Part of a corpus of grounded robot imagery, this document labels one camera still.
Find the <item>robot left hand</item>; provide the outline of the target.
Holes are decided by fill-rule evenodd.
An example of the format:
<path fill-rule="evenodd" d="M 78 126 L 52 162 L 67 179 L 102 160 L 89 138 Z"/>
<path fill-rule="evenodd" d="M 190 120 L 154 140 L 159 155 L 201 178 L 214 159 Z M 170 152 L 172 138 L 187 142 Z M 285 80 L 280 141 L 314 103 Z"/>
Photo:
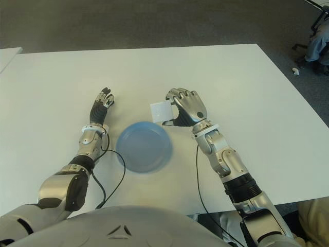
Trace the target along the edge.
<path fill-rule="evenodd" d="M 96 97 L 89 115 L 91 124 L 103 125 L 108 109 L 114 104 L 114 95 L 111 89 L 105 87 Z"/>

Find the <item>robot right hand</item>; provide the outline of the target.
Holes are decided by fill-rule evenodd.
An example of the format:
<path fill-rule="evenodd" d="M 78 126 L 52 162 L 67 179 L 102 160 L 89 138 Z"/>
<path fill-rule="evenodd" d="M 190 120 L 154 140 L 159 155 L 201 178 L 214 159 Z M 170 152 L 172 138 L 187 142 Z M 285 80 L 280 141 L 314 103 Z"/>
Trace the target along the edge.
<path fill-rule="evenodd" d="M 163 126 L 192 127 L 207 118 L 207 109 L 196 91 L 172 88 L 166 100 L 177 107 L 178 116 L 164 121 Z"/>

